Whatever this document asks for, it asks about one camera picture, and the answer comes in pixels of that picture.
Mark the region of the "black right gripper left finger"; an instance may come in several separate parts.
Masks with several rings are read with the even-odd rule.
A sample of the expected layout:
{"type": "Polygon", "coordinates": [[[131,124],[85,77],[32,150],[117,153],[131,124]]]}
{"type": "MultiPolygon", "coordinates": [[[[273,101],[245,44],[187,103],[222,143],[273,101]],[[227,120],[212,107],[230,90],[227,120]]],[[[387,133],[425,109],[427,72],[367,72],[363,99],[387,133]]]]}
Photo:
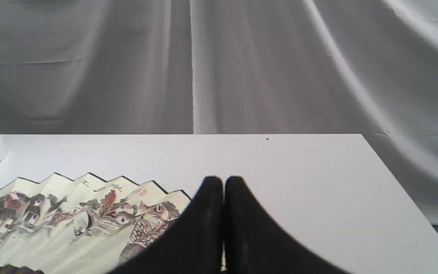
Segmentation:
{"type": "Polygon", "coordinates": [[[224,186],[205,177],[187,208],[158,240],[113,274],[219,274],[224,186]]]}

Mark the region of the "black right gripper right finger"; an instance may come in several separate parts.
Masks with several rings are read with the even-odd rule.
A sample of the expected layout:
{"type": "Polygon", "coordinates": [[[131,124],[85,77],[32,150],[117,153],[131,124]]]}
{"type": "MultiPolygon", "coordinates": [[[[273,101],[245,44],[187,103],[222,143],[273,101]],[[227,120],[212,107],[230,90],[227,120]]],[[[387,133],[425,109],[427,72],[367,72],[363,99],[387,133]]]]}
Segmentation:
{"type": "Polygon", "coordinates": [[[225,183],[224,242],[230,274],[345,273],[286,233],[239,176],[225,183]]]}

